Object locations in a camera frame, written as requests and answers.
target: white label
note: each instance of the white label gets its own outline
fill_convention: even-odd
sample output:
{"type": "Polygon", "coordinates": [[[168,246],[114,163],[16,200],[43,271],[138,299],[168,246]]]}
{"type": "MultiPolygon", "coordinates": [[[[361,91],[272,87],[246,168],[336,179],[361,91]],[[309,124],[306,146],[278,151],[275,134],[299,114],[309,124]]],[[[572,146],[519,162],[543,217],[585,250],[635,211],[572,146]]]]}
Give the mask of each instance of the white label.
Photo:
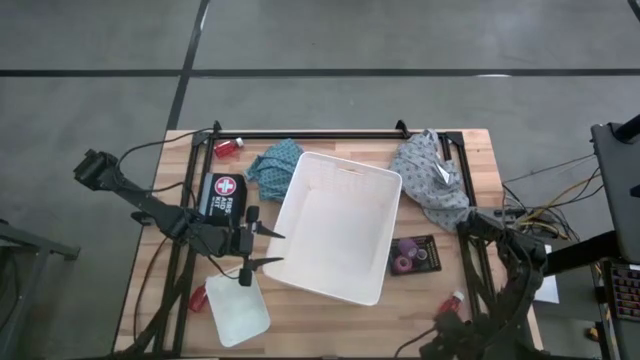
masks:
{"type": "Polygon", "coordinates": [[[441,166],[440,164],[436,163],[436,166],[438,167],[438,170],[440,171],[440,175],[442,175],[442,178],[444,179],[444,182],[446,184],[449,184],[449,173],[446,172],[441,166]]]}

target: red bottle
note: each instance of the red bottle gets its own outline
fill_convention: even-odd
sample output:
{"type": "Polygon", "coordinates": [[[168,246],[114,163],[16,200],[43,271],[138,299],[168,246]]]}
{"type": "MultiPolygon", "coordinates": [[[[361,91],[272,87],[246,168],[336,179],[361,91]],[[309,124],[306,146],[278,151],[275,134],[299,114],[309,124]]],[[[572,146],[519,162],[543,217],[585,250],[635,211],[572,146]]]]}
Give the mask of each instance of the red bottle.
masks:
{"type": "Polygon", "coordinates": [[[462,301],[464,301],[464,294],[460,291],[454,292],[447,301],[440,305],[440,309],[438,309],[438,315],[442,314],[445,311],[458,312],[458,310],[460,310],[462,301]]]}
{"type": "Polygon", "coordinates": [[[244,142],[242,141],[241,138],[237,138],[235,140],[225,141],[223,143],[220,143],[214,146],[213,152],[216,153],[216,156],[218,158],[222,158],[227,155],[233,154],[234,152],[236,152],[236,150],[240,149],[242,146],[244,146],[244,142]]]}
{"type": "Polygon", "coordinates": [[[191,294],[189,298],[189,309],[193,312],[198,312],[202,310],[204,304],[207,303],[207,290],[204,287],[204,284],[198,286],[196,290],[191,294]]]}

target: purple tape roll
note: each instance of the purple tape roll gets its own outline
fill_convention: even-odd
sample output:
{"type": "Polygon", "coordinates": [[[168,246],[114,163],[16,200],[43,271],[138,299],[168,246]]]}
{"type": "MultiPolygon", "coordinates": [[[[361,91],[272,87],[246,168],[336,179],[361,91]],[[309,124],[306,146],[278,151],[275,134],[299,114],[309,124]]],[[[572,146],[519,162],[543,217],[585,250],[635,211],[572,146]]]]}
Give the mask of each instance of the purple tape roll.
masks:
{"type": "Polygon", "coordinates": [[[396,272],[405,273],[413,268],[413,264],[411,263],[411,259],[401,255],[393,262],[393,267],[396,272]]]}
{"type": "Polygon", "coordinates": [[[428,256],[427,250],[425,249],[418,250],[418,253],[416,254],[416,257],[418,258],[418,260],[426,260],[427,256],[428,256]]]}
{"type": "Polygon", "coordinates": [[[418,253],[418,244],[413,239],[402,239],[398,241],[398,250],[404,257],[413,259],[418,253]]]}

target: gray floral cloth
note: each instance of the gray floral cloth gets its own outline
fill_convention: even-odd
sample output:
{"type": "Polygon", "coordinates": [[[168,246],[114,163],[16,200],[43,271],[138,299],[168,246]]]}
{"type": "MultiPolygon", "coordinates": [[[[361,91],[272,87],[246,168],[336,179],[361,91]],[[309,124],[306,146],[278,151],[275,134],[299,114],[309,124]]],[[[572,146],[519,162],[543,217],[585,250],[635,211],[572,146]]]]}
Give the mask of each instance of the gray floral cloth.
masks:
{"type": "Polygon", "coordinates": [[[455,231],[466,219],[469,198],[453,161],[438,155],[438,134],[425,130],[398,146],[390,169],[402,177],[402,190],[421,206],[432,222],[455,231]]]}

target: red cross logo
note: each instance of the red cross logo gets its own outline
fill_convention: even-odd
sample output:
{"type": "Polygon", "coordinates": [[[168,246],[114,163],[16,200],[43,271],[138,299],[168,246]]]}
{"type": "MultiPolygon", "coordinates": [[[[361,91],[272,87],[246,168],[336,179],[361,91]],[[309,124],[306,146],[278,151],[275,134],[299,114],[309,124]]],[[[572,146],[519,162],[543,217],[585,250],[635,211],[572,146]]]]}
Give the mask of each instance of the red cross logo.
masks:
{"type": "Polygon", "coordinates": [[[236,181],[228,176],[216,180],[215,190],[218,195],[229,196],[236,191],[236,181]]]}

